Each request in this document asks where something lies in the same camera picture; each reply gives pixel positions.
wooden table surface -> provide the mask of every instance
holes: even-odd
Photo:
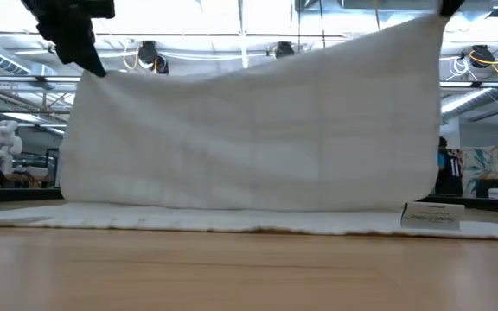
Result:
[[[494,311],[498,241],[0,228],[0,310]]]

white towel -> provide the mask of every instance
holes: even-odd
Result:
[[[446,21],[425,16],[218,77],[85,73],[61,148],[63,193],[300,212],[426,196]]]

